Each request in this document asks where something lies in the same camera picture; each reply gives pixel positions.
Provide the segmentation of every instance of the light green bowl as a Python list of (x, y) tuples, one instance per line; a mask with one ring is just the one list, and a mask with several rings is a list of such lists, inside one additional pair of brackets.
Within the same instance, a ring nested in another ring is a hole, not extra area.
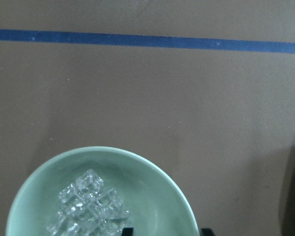
[(58, 193), (88, 169), (102, 177), (104, 187), (117, 190), (131, 212), (135, 236), (199, 236), (190, 205), (174, 181), (145, 158), (113, 147), (78, 148), (40, 166), (13, 202), (6, 236), (48, 236)]

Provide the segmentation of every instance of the blue stripe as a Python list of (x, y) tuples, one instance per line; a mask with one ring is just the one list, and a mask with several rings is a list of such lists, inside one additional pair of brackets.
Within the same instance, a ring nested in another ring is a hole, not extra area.
[(212, 38), (0, 29), (0, 40), (295, 54), (295, 43)]

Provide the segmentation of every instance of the black object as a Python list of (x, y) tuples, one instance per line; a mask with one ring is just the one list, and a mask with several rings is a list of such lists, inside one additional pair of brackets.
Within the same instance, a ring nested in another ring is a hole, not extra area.
[(215, 234), (213, 233), (211, 229), (203, 228), (201, 229), (201, 231), (203, 236), (215, 236)]
[(122, 230), (121, 236), (132, 236), (133, 235), (133, 228), (124, 228)]

